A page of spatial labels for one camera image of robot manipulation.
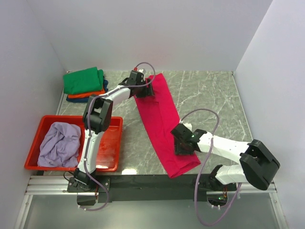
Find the pink red t-shirt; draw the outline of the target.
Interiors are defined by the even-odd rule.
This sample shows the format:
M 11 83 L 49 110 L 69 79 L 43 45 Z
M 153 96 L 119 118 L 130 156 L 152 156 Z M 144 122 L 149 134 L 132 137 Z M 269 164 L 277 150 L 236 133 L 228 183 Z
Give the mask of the pink red t-shirt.
M 150 142 L 169 178 L 178 177 L 200 165 L 197 155 L 177 156 L 171 131 L 180 118 L 166 79 L 162 73 L 152 82 L 154 96 L 135 98 Z

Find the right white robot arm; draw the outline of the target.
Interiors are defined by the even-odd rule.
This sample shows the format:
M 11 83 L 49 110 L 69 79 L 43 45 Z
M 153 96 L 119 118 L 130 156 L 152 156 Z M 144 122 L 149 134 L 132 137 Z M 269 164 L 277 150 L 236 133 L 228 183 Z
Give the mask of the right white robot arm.
M 259 190 L 267 190 L 280 168 L 279 161 L 259 140 L 239 142 L 205 130 L 192 132 L 184 124 L 178 124 L 172 131 L 174 152 L 188 156 L 194 152 L 211 152 L 235 162 L 235 165 L 217 165 L 209 175 L 209 185 L 220 190 L 231 183 L 249 183 Z

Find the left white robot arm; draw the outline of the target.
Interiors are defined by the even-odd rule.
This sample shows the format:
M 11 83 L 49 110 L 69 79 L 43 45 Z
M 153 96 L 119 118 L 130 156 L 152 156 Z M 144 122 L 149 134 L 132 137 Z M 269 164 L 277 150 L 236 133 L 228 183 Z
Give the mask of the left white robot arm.
M 85 192 L 94 189 L 96 158 L 103 134 L 109 128 L 113 107 L 131 97 L 154 96 L 152 83 L 156 75 L 145 78 L 144 72 L 134 69 L 129 77 L 105 94 L 91 95 L 82 120 L 85 128 L 81 159 L 73 173 L 74 182 Z

